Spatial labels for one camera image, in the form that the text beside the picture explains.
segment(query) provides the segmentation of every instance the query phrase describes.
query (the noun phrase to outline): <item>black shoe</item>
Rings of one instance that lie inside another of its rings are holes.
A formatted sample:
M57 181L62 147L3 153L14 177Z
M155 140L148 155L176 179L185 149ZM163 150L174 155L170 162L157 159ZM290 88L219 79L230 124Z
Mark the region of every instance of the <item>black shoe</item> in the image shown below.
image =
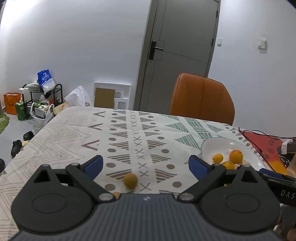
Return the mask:
M23 135L24 141L30 141L34 137L33 132L28 131Z
M0 172L2 172L5 168L5 162L3 161L3 159L0 158Z
M20 152L21 148L22 148L22 142L20 140L14 141L12 143L12 149L11 149L12 158L15 158L16 154Z

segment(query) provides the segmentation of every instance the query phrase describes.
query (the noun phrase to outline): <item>light switch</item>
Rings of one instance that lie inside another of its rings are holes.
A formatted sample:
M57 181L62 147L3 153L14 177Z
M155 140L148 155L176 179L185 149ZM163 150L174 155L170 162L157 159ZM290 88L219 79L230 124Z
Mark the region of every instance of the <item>light switch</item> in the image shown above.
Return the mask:
M260 49L266 48L266 39L259 39L258 40L258 48L260 48Z
M222 39L217 39L217 45L221 45L222 44Z

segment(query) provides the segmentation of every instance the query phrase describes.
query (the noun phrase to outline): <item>table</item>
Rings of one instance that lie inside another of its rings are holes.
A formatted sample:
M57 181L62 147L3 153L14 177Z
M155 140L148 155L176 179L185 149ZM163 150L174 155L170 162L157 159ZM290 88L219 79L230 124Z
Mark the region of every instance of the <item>table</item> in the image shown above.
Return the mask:
M189 171L188 158L193 154L201 157L201 145L211 137L240 142L260 157L228 124L129 110L66 108L0 176L0 240L8 240L18 231L11 217L11 203L41 164L65 168L101 155L104 167L94 181L108 191L129 192L122 180L132 172L139 179L135 193L177 196L197 182Z

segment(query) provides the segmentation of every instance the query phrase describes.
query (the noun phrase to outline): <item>white bowl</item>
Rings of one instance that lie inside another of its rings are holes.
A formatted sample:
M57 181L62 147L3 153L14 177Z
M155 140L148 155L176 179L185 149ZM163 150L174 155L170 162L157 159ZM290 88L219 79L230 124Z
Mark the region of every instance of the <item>white bowl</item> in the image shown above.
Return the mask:
M213 137L205 140L201 147L202 159L208 164L213 164L213 156L221 153L223 161L228 161L229 154L233 150L240 150L243 154L243 159L251 164L251 166L259 171L264 168L260 159L247 147L242 144L222 137Z

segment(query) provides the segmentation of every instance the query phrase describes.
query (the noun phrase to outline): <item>person's hand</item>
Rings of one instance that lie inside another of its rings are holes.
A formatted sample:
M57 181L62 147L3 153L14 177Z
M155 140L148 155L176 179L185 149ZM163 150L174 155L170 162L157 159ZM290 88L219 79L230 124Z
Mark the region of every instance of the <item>person's hand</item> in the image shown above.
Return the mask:
M286 237L283 237L281 234L281 217L279 217L276 225L277 225L277 227L275 229L275 232L285 240ZM289 232L287 234L287 240L288 241L296 241L296 228L289 230Z

